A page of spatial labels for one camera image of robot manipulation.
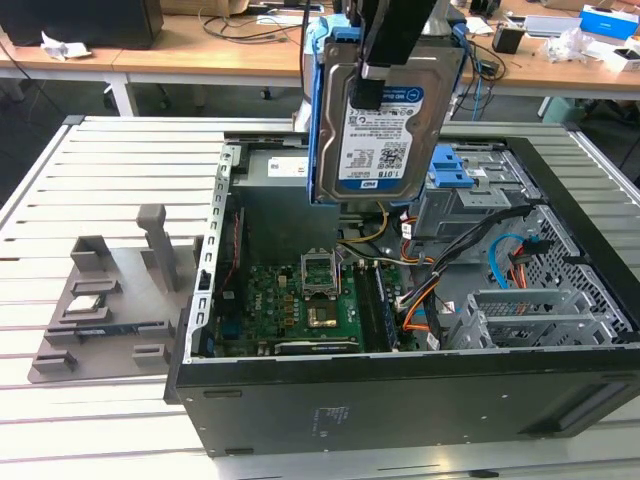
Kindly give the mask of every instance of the cable on desk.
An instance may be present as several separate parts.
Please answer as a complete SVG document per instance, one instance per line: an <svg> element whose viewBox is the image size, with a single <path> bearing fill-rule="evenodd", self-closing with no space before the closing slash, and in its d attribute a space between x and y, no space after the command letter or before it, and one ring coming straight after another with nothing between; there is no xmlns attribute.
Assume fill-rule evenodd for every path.
<svg viewBox="0 0 640 480"><path fill-rule="evenodd" d="M42 89L42 87L40 87L40 85L38 85L38 82L36 82L35 80L33 80L33 78L31 78L29 76L29 74L27 72L24 71L24 69L20 66L20 64L11 56L11 54L7 51L6 47L3 45L2 42L0 42L0 48L2 48L2 51L4 52L4 54L9 58L9 60L11 60L11 63L13 63L13 65L20 70L20 72L22 72L22 74L25 76L25 78L27 78L28 80L30 80L39 90L39 92L44 96L44 98L47 99L47 101L51 104L51 106L53 108L56 109L56 111L62 115L63 117L66 117L67 114L64 113L64 111L58 106L58 104L56 102L54 102L53 100L51 100L51 97L49 95L47 95L45 93L45 91Z"/></svg>
<svg viewBox="0 0 640 480"><path fill-rule="evenodd" d="M202 29L209 35L216 37L216 38L220 38L221 40L226 40L229 42L234 42L234 43L240 43L240 44L249 44L249 45L261 45L261 44L265 44L265 43L278 43L278 42L283 42L283 41L287 41L284 38L278 38L276 35L278 33L284 33L286 35L286 37L289 40L292 40L292 38L286 33L288 30L292 30L294 28L298 28L296 25L291 25L291 26L287 26L287 27L280 27L277 28L275 30L269 30L267 32L259 32L259 33L253 33L253 34L249 34L249 35L225 35L223 32L224 30L226 30L227 28L240 28L244 25L248 25L250 23L256 23L257 19L251 20L249 22L245 22L244 24L241 25L231 25L228 23L227 19L224 17L210 17L207 20L203 20L202 18L202 11L207 8L207 7L202 7L200 10L198 10L198 20L200 21L200 25L202 25ZM224 27L222 27L222 30L219 32L216 32L215 30L212 30L211 28L209 28L209 24L216 21L216 20L222 20L223 23L225 24ZM274 19L270 19L273 23L280 25L276 20Z"/></svg>
<svg viewBox="0 0 640 480"><path fill-rule="evenodd" d="M495 72L494 75L487 75L485 72L482 72L482 68L481 68L481 63L480 63L480 57L478 56L478 49L483 50L487 53L489 53L492 57L496 58L498 60L498 62L500 63L500 67L498 68L498 70ZM472 77L471 77L471 82L469 83L469 85L467 86L467 88L465 89L464 93L460 96L460 99L458 101L458 104L456 105L456 107L453 110L453 113L451 115L451 117L453 118L453 116L458 113L458 110L465 110L468 112L479 112L479 116L477 117L477 120L480 120L485 112L485 109L487 108L487 106L493 101L493 99L495 98L495 95L492 93L493 91L493 87L495 85L495 83L502 79L506 73L507 73L507 65L505 64L504 60L502 60L502 58L500 58L498 55L496 55L494 52L492 52L491 50L478 45L477 43L473 42L473 41L468 41L468 45L467 45L467 54L469 55L469 57L471 58L471 67L472 67ZM486 82L488 84L487 87L487 94L486 95L481 95L481 89L482 89L482 81L484 80L484 82ZM475 84L475 93L473 95L473 100L475 101L474 107L473 108L467 108L463 106L464 101L467 99L467 96L469 95L471 89L473 88Z"/></svg>

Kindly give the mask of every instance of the white box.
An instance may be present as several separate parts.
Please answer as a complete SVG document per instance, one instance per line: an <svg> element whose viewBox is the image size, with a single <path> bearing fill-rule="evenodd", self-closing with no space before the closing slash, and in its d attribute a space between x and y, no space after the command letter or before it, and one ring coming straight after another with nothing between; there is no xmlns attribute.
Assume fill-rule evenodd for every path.
<svg viewBox="0 0 640 480"><path fill-rule="evenodd" d="M635 48L620 47L603 57L607 68L613 72L640 71L640 52Z"/></svg>

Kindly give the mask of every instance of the slotted metal surface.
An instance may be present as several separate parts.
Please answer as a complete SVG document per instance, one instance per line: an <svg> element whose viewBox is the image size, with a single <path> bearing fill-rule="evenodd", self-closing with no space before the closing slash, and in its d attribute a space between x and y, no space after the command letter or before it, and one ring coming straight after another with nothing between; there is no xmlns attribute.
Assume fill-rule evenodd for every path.
<svg viewBox="0 0 640 480"><path fill-rule="evenodd" d="M541 123L454 122L446 134L527 138L640 279L640 194L582 133Z"/></svg>
<svg viewBox="0 0 640 480"><path fill-rule="evenodd" d="M289 125L287 120L89 117L58 132L0 212L0 478L452 478L477 469L509 478L637 478L640 401L568 440L473 444L469 439L469 445L448 447L213 462L183 408L162 401L164 377L28 384L31 357L71 269L68 253L77 235L104 234L111 247L143 245L134 223L137 206L164 202L173 240L190 242L204 227L220 132L287 131ZM595 154L560 127L454 123L443 130L528 136L552 168L563 167L561 179L594 219L616 217L631 225L635 218L629 194L609 178L602 160L594 160ZM575 174L566 168L574 164ZM605 175L585 177L578 170L586 167ZM631 265L640 272L638 231L604 233L623 258L638 259Z"/></svg>

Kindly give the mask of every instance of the side panel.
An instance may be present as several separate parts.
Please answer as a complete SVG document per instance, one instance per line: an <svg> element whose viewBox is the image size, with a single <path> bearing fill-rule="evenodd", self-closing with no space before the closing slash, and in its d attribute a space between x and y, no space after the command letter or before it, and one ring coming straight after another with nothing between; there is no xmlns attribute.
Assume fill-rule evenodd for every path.
<svg viewBox="0 0 640 480"><path fill-rule="evenodd" d="M603 393L596 402L586 401L594 391ZM638 385L572 373L179 393L183 401L193 399L184 404L205 449L222 456L572 436L637 395Z"/></svg>

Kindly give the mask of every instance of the black cable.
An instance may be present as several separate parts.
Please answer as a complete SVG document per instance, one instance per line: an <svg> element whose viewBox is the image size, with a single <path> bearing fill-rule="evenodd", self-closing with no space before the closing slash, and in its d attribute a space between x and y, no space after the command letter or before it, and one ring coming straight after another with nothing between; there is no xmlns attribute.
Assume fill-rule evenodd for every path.
<svg viewBox="0 0 640 480"><path fill-rule="evenodd" d="M495 224L508 218L526 217L531 210L533 210L533 205L520 205L500 210L483 218L469 230L455 238L430 265L427 279L411 293L409 298L412 302L409 303L415 302L427 288L433 286L433 282L439 281L440 275L447 269L449 264L458 258L462 252L480 242Z"/></svg>
<svg viewBox="0 0 640 480"><path fill-rule="evenodd" d="M636 141L633 142L633 145L631 145L631 148L629 149L629 151L627 151L626 155L622 159L622 162L620 162L620 166L618 167L618 170L622 170L622 167L624 167L624 164L627 163L627 160L631 158L631 154L633 153L633 151L636 149L638 145L640 145L640 136L638 136Z"/></svg>
<svg viewBox="0 0 640 480"><path fill-rule="evenodd" d="M307 27L309 26L309 16L311 15L311 0L307 0L304 5L304 13L302 14L302 28L300 29L300 54L298 58L300 67L300 87L302 88L302 98L306 98L304 92L304 41L307 35Z"/></svg>
<svg viewBox="0 0 640 480"><path fill-rule="evenodd" d="M2 48L2 51L4 52L4 54L9 57L9 60L11 60L11 63L13 63L13 65L20 70L20 72L22 72L22 74L25 76L25 78L29 79L33 84L35 84L35 86L38 88L38 90L40 90L40 93L44 96L44 98L46 98L49 103L51 104L51 106L53 106L53 108L56 109L56 111L62 115L63 117L66 117L67 114L64 113L64 111L58 106L58 104L56 102L54 102L53 100L51 100L51 97L49 95L47 95L45 93L45 91L40 87L40 85L38 85L38 82L34 81L33 78L31 78L29 76L29 74L27 72L24 71L24 69L18 64L18 62L9 54L9 52L7 51L7 49L5 48L5 46L2 44L2 42L0 42L0 48Z"/></svg>
<svg viewBox="0 0 640 480"><path fill-rule="evenodd" d="M482 45L478 45L477 43L475 43L473 41L469 41L469 45L473 46L474 56L476 57L476 60L478 59L478 56L477 56L477 52L475 52L475 50L477 48L479 48L480 50L483 50L483 51L487 52L493 58L497 59L500 62L500 65L502 66L502 71L498 70L500 72L499 75L498 75L498 72L496 72L495 75L486 75L486 74L483 74L483 72L481 72L481 71L477 72L482 77L483 80L486 80L488 82L497 82L498 80L501 80L507 74L507 64L504 63L504 60L502 60L502 58L500 58L496 53L492 52L488 48L483 47ZM473 66L474 69L476 69L477 68L476 62L473 62L472 66Z"/></svg>
<svg viewBox="0 0 640 480"><path fill-rule="evenodd" d="M222 19L223 23L225 24L225 26L223 27L223 30L226 30L227 27L240 28L240 27L242 27L244 25L248 25L249 23L255 23L256 20L252 20L250 22L246 22L244 24L237 25L237 26L228 24L226 22L226 19L224 19L223 17L211 17L211 18L205 20L204 22L202 22L202 29L206 33L208 33L209 35L211 35L213 37L220 38L222 40L227 40L229 42L245 43L245 44L248 43L248 44L251 44L251 45L260 44L260 43L281 42L284 39L277 38L275 36L277 33L282 33L282 32L286 32L288 30L292 30L294 28L298 28L295 25L291 25L291 26L288 26L288 27L280 27L280 28L277 28L275 30L269 30L267 32L253 33L253 34L250 34L250 35L237 35L237 36L224 35L222 33L223 30L221 30L220 32L216 32L216 31L211 30L209 28L209 24L210 23L214 22L215 20L219 20L219 19Z"/></svg>

